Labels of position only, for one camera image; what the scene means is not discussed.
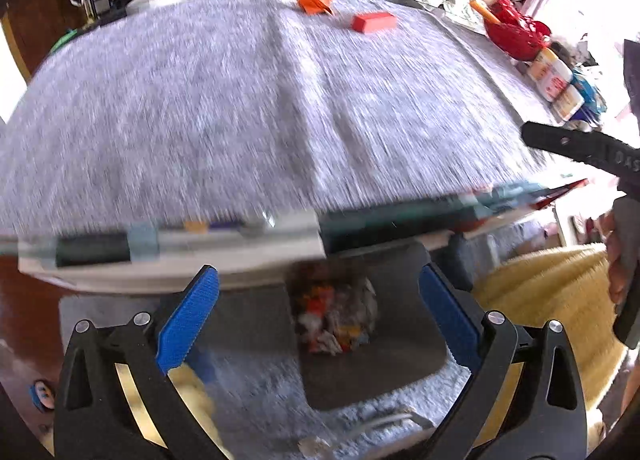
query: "blue gripper pad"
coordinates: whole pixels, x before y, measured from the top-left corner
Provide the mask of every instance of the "blue gripper pad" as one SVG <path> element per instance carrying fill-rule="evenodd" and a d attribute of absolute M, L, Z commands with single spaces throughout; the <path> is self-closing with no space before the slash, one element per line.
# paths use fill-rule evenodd
<path fill-rule="evenodd" d="M 158 334 L 156 362 L 163 374 L 182 364 L 219 294 L 218 272 L 212 266 L 203 266 Z"/>
<path fill-rule="evenodd" d="M 475 373 L 480 367 L 480 335 L 458 300 L 430 265 L 422 268 L 418 279 L 422 302 L 427 306 L 458 364 Z"/>

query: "yellow rug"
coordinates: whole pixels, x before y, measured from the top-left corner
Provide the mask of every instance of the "yellow rug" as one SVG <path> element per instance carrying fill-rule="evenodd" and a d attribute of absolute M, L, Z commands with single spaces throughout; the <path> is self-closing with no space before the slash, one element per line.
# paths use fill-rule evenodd
<path fill-rule="evenodd" d="M 131 376 L 129 366 L 126 364 L 116 364 L 116 370 L 127 403 L 131 408 L 131 413 L 133 413 L 136 424 L 138 424 L 138 428 L 140 428 L 140 433 L 142 433 L 142 436 L 147 440 L 166 447 L 142 402 L 136 383 Z M 191 414 L 193 414 L 198 424 L 200 424 L 202 429 L 209 435 L 209 438 L 229 460 L 234 460 L 233 455 L 223 446 L 218 430 L 211 419 L 211 415 L 214 413 L 214 405 L 213 401 L 207 396 L 202 381 L 186 364 L 170 370 L 169 379 L 182 398 L 185 406 L 191 411 Z M 43 437 L 42 443 L 53 455 L 53 430 Z"/>
<path fill-rule="evenodd" d="M 614 337 L 614 305 L 609 300 L 604 245 L 582 245 L 534 252 L 508 261 L 474 288 L 485 310 L 499 310 L 511 322 L 543 326 L 559 320 L 566 329 L 580 371 L 590 423 L 590 449 L 598 441 L 602 415 L 597 410 L 618 372 L 626 348 Z M 477 443 L 495 437 L 520 376 L 510 367 Z"/>

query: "wooden floor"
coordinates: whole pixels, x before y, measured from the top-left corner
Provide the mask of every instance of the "wooden floor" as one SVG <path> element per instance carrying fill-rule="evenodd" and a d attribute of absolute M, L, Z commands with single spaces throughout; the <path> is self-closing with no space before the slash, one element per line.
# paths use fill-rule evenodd
<path fill-rule="evenodd" d="M 29 387 L 37 379 L 57 385 L 63 359 L 58 301 L 68 294 L 19 273 L 17 258 L 0 257 L 0 382 L 38 435 L 53 417 L 34 407 Z"/>

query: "white wall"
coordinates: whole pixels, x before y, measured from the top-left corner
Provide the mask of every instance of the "white wall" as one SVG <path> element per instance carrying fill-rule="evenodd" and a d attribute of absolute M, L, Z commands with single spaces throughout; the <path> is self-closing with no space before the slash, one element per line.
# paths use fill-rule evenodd
<path fill-rule="evenodd" d="M 6 43 L 4 31 L 0 27 L 0 118 L 5 122 L 11 117 L 15 105 L 26 89 L 27 85 L 20 75 Z"/>

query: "red block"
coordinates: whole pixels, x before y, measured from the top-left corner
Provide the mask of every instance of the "red block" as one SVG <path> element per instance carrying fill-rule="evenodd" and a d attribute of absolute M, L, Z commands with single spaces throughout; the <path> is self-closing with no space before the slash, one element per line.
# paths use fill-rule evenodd
<path fill-rule="evenodd" d="M 353 18 L 351 28 L 356 32 L 370 34 L 378 30 L 395 28 L 398 25 L 398 18 L 389 12 L 372 12 L 369 14 L 358 14 Z"/>

